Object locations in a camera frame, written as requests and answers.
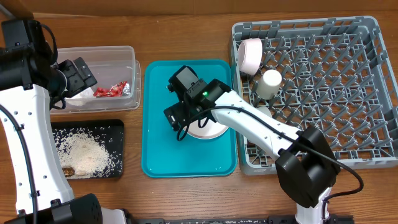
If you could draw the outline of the white tissue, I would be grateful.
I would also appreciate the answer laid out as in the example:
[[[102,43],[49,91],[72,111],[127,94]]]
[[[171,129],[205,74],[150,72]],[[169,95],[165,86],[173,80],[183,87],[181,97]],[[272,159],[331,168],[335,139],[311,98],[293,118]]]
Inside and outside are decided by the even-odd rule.
[[[83,106],[87,102],[94,98],[94,91],[92,88],[87,88],[81,93],[73,96],[72,98],[67,98],[66,102],[73,106]]]

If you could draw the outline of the red snack wrapper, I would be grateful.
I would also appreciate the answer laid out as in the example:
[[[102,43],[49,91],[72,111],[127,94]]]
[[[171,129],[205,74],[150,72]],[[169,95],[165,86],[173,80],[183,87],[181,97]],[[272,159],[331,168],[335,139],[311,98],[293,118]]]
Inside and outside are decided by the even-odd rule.
[[[97,88],[93,96],[97,98],[122,97],[128,96],[130,93],[130,85],[127,81],[123,81],[113,85],[111,88]]]

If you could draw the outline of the pink plate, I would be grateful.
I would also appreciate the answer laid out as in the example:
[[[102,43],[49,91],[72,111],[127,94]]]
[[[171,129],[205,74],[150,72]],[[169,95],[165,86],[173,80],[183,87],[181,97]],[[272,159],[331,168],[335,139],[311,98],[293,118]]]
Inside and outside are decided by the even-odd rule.
[[[198,120],[190,124],[188,134],[197,139],[214,139],[225,133],[229,127],[209,120],[203,128],[198,127]]]

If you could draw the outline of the rice pile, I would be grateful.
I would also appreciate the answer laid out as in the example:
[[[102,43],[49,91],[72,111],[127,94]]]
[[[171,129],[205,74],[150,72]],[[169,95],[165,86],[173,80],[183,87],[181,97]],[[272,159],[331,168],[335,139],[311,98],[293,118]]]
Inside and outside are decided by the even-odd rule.
[[[123,171],[122,153],[107,143],[105,134],[88,128],[54,129],[53,136],[61,167],[72,167],[75,175],[67,179],[119,177]]]

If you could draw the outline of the pink small bowl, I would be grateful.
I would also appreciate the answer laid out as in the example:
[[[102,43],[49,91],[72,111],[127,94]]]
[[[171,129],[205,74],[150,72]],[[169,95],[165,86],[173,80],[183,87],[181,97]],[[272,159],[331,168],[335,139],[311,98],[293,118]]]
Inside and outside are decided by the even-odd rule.
[[[246,39],[238,48],[238,67],[241,72],[255,75],[259,69],[262,58],[261,39]]]

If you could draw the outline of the metal bowl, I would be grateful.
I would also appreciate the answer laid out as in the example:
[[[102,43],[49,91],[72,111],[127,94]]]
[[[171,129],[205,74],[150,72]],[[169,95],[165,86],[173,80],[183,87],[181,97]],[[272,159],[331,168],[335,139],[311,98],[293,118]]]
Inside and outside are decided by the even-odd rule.
[[[268,107],[266,107],[266,106],[260,106],[260,107],[257,107],[257,109],[258,109],[260,112],[262,112],[262,113],[264,113],[265,115],[267,115],[268,117],[272,118],[271,111],[270,111],[270,109],[269,109]]]

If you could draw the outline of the white paper cup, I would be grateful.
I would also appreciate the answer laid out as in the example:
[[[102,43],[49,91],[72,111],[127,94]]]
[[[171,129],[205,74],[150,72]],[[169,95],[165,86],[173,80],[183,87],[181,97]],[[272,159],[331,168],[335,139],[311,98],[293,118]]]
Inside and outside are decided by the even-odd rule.
[[[265,100],[270,100],[279,91],[282,75],[277,70],[267,70],[257,81],[256,94]]]

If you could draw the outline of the brown food piece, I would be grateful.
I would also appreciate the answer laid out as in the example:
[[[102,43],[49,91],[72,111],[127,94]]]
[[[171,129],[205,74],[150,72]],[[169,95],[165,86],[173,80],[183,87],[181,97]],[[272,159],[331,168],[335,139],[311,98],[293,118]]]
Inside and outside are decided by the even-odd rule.
[[[72,167],[63,167],[62,170],[65,177],[71,177],[75,175],[75,170]]]

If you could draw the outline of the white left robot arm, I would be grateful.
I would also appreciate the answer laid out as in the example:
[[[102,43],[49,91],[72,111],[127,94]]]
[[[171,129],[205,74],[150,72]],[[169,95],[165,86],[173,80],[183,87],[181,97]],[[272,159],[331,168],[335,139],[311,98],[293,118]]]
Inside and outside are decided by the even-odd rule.
[[[48,26],[33,19],[4,21],[1,29],[1,122],[16,180],[14,223],[132,223],[123,209],[97,197],[75,197],[60,165],[50,110],[96,84],[82,58],[58,62]]]

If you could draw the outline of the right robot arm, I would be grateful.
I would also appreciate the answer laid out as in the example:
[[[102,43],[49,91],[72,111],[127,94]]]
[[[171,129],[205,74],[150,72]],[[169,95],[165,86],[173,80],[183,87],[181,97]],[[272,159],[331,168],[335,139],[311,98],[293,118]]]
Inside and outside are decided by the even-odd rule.
[[[274,160],[282,190],[297,204],[297,223],[330,223],[326,198],[340,168],[323,133],[309,126],[301,130],[281,123],[244,101],[218,79],[207,83],[189,66],[169,79],[168,90],[178,103],[164,110],[181,141],[190,128],[198,138],[231,128]]]

